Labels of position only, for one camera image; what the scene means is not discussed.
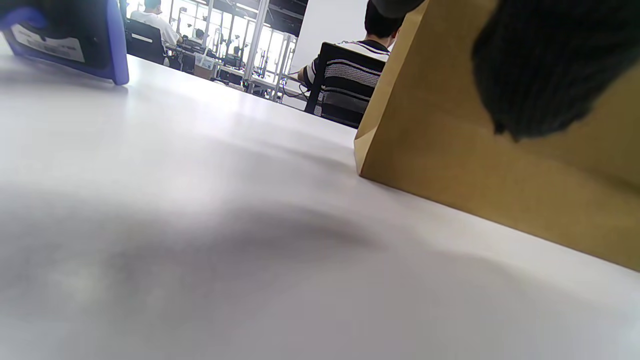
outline chair backrest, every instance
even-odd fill
[[[193,53],[182,54],[182,71],[193,74],[196,66],[196,56]]]
[[[164,46],[160,29],[140,21],[127,19],[125,34],[127,54],[158,64],[164,63]]]
[[[305,112],[358,128],[385,62],[323,43]]]

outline dark hair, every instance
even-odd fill
[[[145,0],[145,7],[155,9],[162,3],[162,0]]]
[[[402,26],[403,22],[404,17],[384,17],[371,0],[367,3],[367,15],[364,19],[364,28],[367,30],[367,34],[388,38]]]

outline cardboard box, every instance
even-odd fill
[[[360,175],[640,270],[640,67],[567,131],[494,135],[471,50],[495,5],[407,16],[356,136]]]
[[[196,61],[193,74],[199,78],[210,80],[213,77],[214,61],[202,54],[195,54]]]

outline white label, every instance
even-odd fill
[[[43,38],[40,35],[30,32],[18,24],[13,25],[11,31],[15,39],[23,45],[60,58],[84,62],[80,41],[76,38],[44,38],[45,41],[42,41]]]

